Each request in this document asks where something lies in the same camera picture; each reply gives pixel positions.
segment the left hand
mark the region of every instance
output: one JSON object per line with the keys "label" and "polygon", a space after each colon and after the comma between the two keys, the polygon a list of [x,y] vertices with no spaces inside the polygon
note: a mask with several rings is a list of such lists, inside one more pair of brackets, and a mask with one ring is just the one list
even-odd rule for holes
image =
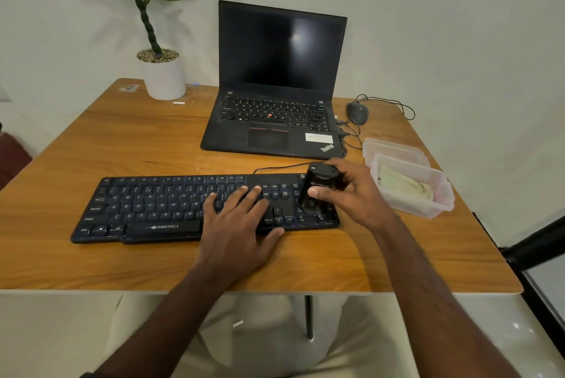
{"label": "left hand", "polygon": [[261,244],[257,243],[255,231],[269,201],[255,203],[261,192],[261,187],[256,186],[238,205],[248,190],[243,186],[231,194],[219,214],[214,210],[216,194],[210,194],[204,203],[204,228],[196,267],[226,289],[263,265],[284,234],[283,228],[274,228]]}

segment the laptop touchpad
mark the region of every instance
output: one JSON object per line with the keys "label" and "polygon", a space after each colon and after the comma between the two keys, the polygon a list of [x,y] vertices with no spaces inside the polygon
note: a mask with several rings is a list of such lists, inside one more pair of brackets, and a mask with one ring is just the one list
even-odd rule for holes
{"label": "laptop touchpad", "polygon": [[288,131],[250,128],[247,135],[247,146],[286,150],[288,147]]}

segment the table leg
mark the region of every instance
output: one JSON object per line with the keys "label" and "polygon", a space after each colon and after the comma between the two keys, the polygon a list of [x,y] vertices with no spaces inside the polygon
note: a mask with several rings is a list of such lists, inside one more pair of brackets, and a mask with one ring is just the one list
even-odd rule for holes
{"label": "table leg", "polygon": [[306,337],[309,341],[314,340],[314,308],[312,295],[304,296],[304,307],[306,311]]}

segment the laptop screen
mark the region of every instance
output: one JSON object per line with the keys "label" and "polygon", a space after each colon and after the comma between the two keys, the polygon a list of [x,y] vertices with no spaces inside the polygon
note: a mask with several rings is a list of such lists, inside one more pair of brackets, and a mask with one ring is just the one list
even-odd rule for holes
{"label": "laptop screen", "polygon": [[219,2],[220,82],[332,95],[347,18]]}

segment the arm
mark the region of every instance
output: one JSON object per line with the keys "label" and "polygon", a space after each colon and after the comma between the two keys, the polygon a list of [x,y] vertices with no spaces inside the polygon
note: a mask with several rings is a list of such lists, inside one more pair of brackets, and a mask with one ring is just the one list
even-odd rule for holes
{"label": "arm", "polygon": [[369,168],[332,159],[344,174],[343,192],[310,188],[373,234],[383,254],[422,378],[519,378],[434,270],[406,226],[385,202]]}
{"label": "arm", "polygon": [[100,368],[100,378],[170,377],[214,303],[235,281],[264,264],[283,234],[276,228],[257,244],[255,230],[268,207],[255,203],[260,186],[244,198],[238,189],[220,214],[215,194],[204,203],[204,228],[194,268],[165,297],[151,317]]}

